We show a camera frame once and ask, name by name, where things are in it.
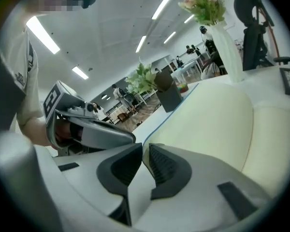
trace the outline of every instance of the black picture frame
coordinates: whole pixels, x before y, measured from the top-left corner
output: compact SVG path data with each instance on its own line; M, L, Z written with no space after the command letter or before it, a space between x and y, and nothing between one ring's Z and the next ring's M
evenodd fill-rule
M279 68L280 69L280 74L282 77L282 81L285 87L285 94L290 95L290 85L288 83L286 73L285 72L290 72L290 68Z

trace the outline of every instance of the black hair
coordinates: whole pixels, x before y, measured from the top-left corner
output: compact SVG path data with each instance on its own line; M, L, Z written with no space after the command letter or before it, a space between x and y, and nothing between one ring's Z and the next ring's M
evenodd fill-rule
M100 107L97 103L95 103L95 104L97 105L97 108L98 108L99 110L101 110L101 107ZM98 110L97 110L95 107L93 107L93 110L95 111L95 113L98 112Z

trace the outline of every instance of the gray robotic arm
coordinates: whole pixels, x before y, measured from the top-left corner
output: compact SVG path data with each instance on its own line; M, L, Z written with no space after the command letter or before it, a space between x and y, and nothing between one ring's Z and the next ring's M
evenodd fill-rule
M94 152L135 143L131 132L97 120L93 114L93 104L84 101L61 81L57 81L48 94L43 110L48 140L59 149L66 150L77 145ZM61 119L70 122L72 134L72 138L63 143L56 140L56 126Z

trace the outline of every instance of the white vase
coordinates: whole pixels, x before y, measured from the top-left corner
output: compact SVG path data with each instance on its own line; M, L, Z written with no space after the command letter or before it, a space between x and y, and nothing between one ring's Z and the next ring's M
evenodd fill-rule
M230 34L220 25L206 27L212 35L226 71L233 83L243 81L243 64L238 49Z

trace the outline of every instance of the shirt logo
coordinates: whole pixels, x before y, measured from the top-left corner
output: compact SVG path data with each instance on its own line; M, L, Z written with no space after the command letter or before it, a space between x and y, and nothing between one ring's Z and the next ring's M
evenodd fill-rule
M15 74L15 78L22 86L25 86L24 77L21 73L18 73L18 75Z

